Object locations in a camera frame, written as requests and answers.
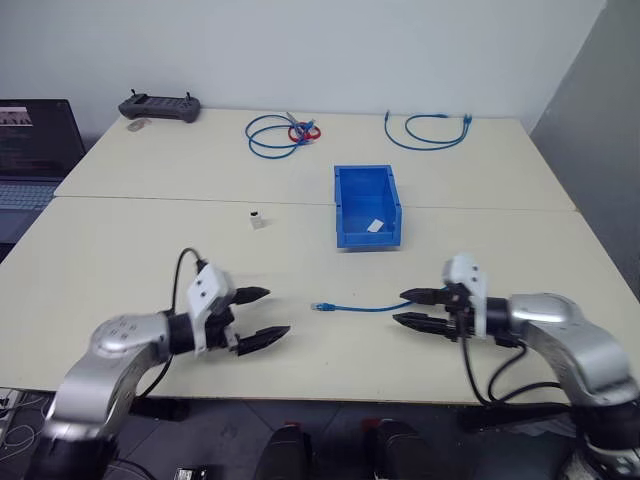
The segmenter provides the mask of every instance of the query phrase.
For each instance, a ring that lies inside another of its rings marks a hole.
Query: blue cable
[[[334,305],[333,303],[312,303],[311,310],[319,310],[321,312],[333,312],[334,310],[344,310],[345,312],[389,312],[391,310],[397,310],[398,308],[404,308],[411,305],[413,302],[404,302],[398,305],[391,305],[390,307],[381,308],[360,308],[360,307],[343,307],[342,305]]]
[[[416,120],[418,118],[449,118],[449,115],[446,115],[444,113],[412,115],[411,117],[407,118],[407,120],[404,122],[404,129],[407,132],[407,134],[412,138],[418,140],[419,142],[431,143],[431,144],[437,145],[435,147],[414,147],[412,145],[405,145],[404,143],[400,143],[399,141],[397,141],[395,138],[391,136],[391,134],[389,133],[389,127],[388,127],[388,122],[390,117],[391,117],[391,113],[387,110],[387,113],[384,116],[384,133],[387,134],[387,138],[391,140],[393,143],[395,143],[396,145],[398,145],[399,147],[406,148],[407,150],[416,150],[419,152],[432,152],[434,150],[444,150],[445,148],[451,148],[458,145],[465,139],[465,137],[467,136],[467,133],[469,133],[469,128],[471,126],[471,120],[472,120],[471,115],[465,115],[462,118],[462,132],[460,133],[460,136],[457,138],[453,138],[451,140],[429,140],[427,138],[422,138],[416,135],[409,127],[409,123],[411,123],[413,120]]]
[[[256,123],[259,122],[261,120],[264,120],[265,118],[278,118],[281,120],[286,121],[286,124],[278,124],[278,125],[270,125],[268,127],[263,127],[260,128],[258,130],[256,130],[253,133],[249,133],[249,130],[251,129],[251,127]],[[255,153],[257,156],[262,157],[262,158],[267,158],[270,160],[276,160],[278,158],[285,158],[288,157],[289,155],[291,155],[293,152],[296,151],[296,149],[301,146],[301,145],[306,145],[309,143],[308,140],[305,140],[305,134],[309,132],[309,130],[311,130],[313,128],[313,122],[292,122],[289,118],[285,117],[284,115],[262,115],[260,117],[254,118],[253,120],[251,120],[249,122],[249,124],[245,127],[244,129],[244,134],[247,136],[247,138],[249,139],[249,150],[251,150],[253,153]],[[256,137],[262,133],[268,132],[269,130],[275,130],[275,129],[280,129],[280,128],[286,128],[287,130],[289,128],[293,127],[293,129],[296,131],[296,134],[298,135],[298,141],[292,144],[288,144],[288,145],[269,145],[266,143],[262,143],[259,142],[258,140],[256,140]],[[271,149],[286,149],[289,150],[288,152],[285,152],[281,155],[265,155],[263,153],[259,153],[258,151],[256,151],[256,149],[254,148],[253,145],[258,145],[260,147],[263,148],[271,148]]]

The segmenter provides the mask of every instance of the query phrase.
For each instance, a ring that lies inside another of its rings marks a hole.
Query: white table
[[[573,210],[517,120],[474,119],[454,148],[413,152],[384,134],[383,115],[296,114],[322,137],[280,160],[249,151],[246,124],[265,112],[202,110],[193,124],[153,119],[136,133],[119,118],[57,189],[58,196],[333,204],[333,166],[390,164],[403,206]],[[402,117],[392,132],[402,136]],[[415,122],[429,138],[455,138],[460,119]],[[285,131],[267,137],[282,142]]]
[[[237,308],[241,335],[269,325],[292,330],[240,358],[226,351],[182,355],[158,394],[473,402],[458,345],[402,327],[388,313],[309,309],[316,301],[395,303],[405,289],[439,286],[443,263],[460,251],[473,253],[489,273],[492,296],[550,291],[572,298],[622,342],[640,371],[640,306],[577,212],[405,208],[398,251],[344,253],[335,246],[333,207],[264,204],[268,225],[254,231],[253,206],[54,200],[0,268],[0,385],[53,390],[102,321],[166,308],[176,256],[189,245],[238,286],[272,290]],[[190,274],[185,266],[182,288]],[[480,381],[513,353],[473,342]],[[551,378],[532,354],[501,385]]]

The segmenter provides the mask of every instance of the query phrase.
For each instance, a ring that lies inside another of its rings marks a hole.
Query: laptop screen
[[[0,100],[0,177],[63,178],[84,154],[67,100]]]

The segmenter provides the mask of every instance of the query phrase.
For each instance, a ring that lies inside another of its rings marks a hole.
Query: game controller
[[[131,93],[133,95],[118,105],[120,113],[130,120],[137,117],[174,118],[191,123],[200,113],[200,101],[189,92],[184,98],[150,97],[133,89]]]

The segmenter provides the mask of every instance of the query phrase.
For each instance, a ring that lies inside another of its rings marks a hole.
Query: laptop
[[[20,239],[85,153],[67,100],[0,100],[0,246]]]

